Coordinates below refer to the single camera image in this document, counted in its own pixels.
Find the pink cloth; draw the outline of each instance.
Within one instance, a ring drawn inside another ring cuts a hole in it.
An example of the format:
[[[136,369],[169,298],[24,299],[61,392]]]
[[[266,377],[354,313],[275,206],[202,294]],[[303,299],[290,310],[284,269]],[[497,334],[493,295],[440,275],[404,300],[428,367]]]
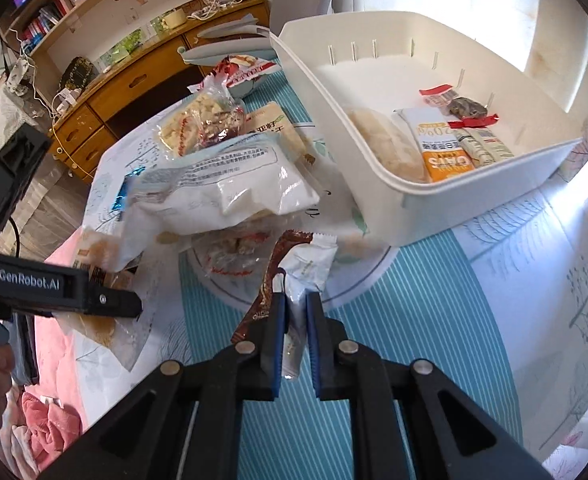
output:
[[[46,262],[69,266],[79,235],[80,230],[76,230]],[[78,388],[73,333],[65,335],[56,319],[39,316],[34,320],[34,330],[40,384],[27,386],[25,391],[37,399],[41,396],[60,399],[64,409],[80,418],[80,428],[86,430],[88,423]]]
[[[31,432],[31,451],[41,471],[69,448],[80,435],[80,418],[53,402],[43,404],[25,392],[22,409]]]

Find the storage bin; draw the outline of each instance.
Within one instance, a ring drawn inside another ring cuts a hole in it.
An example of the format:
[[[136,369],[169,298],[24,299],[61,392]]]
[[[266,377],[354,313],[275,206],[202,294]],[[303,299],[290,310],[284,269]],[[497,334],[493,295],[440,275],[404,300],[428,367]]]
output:
[[[580,126],[516,67],[420,14],[314,16],[286,23],[271,42],[370,231],[393,246],[453,227],[534,189],[581,137]],[[415,184],[385,170],[344,108],[372,108],[391,117],[395,109],[424,105],[419,89],[441,84],[497,113],[500,120],[491,130],[517,156],[432,184]]]

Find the tablecloth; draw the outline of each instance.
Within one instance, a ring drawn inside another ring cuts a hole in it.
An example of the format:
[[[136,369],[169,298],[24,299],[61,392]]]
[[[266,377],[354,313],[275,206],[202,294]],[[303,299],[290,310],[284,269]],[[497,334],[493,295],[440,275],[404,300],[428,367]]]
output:
[[[282,73],[269,76],[245,104],[252,110],[270,100],[279,102],[307,138],[315,176],[326,187],[319,205],[303,215],[302,227],[335,230],[351,240],[337,255],[324,294],[330,315],[383,357],[432,359],[529,452],[546,459],[588,409],[588,223],[578,205],[567,208],[565,183],[554,177],[509,204],[404,248],[363,243],[371,233],[323,133]],[[153,139],[157,119],[103,156],[87,225],[113,228],[109,209],[122,178],[159,156]],[[163,272],[153,302],[163,307],[156,306],[150,340],[131,373],[78,338],[78,355],[89,352],[92,359],[78,371],[90,420],[161,356],[169,356],[171,351],[162,350],[167,345],[183,362],[212,357],[228,344],[255,296],[256,277],[209,279],[194,250],[180,257],[178,250],[154,248]],[[160,302],[163,295],[171,298]],[[350,478],[350,442],[346,405],[317,402],[304,366],[298,381],[285,383],[278,402],[247,406],[239,477]]]

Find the screw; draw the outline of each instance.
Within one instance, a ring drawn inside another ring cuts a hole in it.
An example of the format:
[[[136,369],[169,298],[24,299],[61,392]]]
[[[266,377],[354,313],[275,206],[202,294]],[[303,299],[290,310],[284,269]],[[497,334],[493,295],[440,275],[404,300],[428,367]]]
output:
[[[344,354],[356,354],[356,352],[359,351],[359,344],[354,341],[350,341],[349,339],[345,339],[338,343],[338,349]]]
[[[414,371],[420,375],[429,375],[434,370],[434,365],[427,359],[418,359],[413,364]]]
[[[256,345],[254,345],[254,343],[251,341],[240,341],[239,343],[236,343],[236,351],[239,354],[249,355],[253,353],[255,349]]]
[[[177,361],[165,361],[161,365],[163,375],[176,375],[179,371],[181,371],[181,364]]]

